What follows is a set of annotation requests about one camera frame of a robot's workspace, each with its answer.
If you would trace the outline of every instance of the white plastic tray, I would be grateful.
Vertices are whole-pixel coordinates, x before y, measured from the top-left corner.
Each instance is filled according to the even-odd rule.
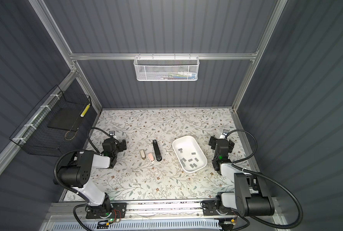
[[[192,136],[180,137],[173,141],[172,146],[185,172],[194,173],[206,166],[206,156]]]

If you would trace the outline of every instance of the gray corrugated wall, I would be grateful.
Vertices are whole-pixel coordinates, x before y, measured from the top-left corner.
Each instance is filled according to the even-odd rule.
[[[343,230],[343,1],[287,3],[238,114],[294,230]]]
[[[133,61],[78,61],[103,108],[231,106],[249,60],[203,60],[197,81],[137,81]]]
[[[69,73],[28,1],[0,1],[0,152],[31,109]]]
[[[46,1],[73,53],[250,53],[275,0]]]
[[[29,2],[0,1],[0,152],[30,110],[68,73]],[[71,89],[81,90],[76,81]],[[91,126],[95,115],[87,115],[92,122],[85,124]],[[17,153],[0,176],[0,230],[39,229],[62,192],[52,182],[56,159]]]
[[[251,53],[275,3],[46,1],[73,53]],[[103,108],[132,108],[231,106],[249,61],[201,61],[188,82],[139,82],[132,61],[79,64]]]

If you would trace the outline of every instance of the yellow object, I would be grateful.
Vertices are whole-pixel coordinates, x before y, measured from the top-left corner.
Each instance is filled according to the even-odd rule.
[[[84,117],[84,116],[85,116],[85,114],[87,113],[87,111],[88,111],[88,109],[89,109],[90,106],[91,106],[91,104],[88,104],[88,105],[85,107],[85,109],[84,109],[84,111],[81,113],[80,117]]]

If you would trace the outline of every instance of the wire basket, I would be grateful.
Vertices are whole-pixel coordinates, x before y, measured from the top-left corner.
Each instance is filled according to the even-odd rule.
[[[90,107],[90,96],[60,91],[40,107],[40,113],[29,124],[21,123],[10,140],[32,155],[59,157],[69,150],[81,149],[83,144],[75,142],[75,138]]]
[[[134,58],[138,81],[196,81],[200,60]]]

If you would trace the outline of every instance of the floral tablecloth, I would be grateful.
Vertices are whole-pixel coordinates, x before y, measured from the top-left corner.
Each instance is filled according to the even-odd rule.
[[[116,131],[119,141],[126,139],[128,149],[118,154],[113,169],[94,169],[92,181],[109,194],[111,200],[156,200],[182,198],[211,198],[217,192],[229,192],[234,183],[217,174],[211,163],[213,150],[208,145],[210,136],[219,137],[223,129],[235,129],[229,109],[147,109],[104,110],[96,127]],[[205,168],[188,174],[173,151],[172,142],[179,137],[193,136],[205,153]],[[108,137],[94,130],[91,139],[102,151],[102,141]],[[163,160],[151,163],[142,160],[140,149],[146,155],[153,152],[152,140],[157,140]],[[243,158],[244,151],[238,134],[234,141],[231,160]],[[239,164],[250,168],[247,161]],[[80,201],[79,196],[68,192],[64,201]]]

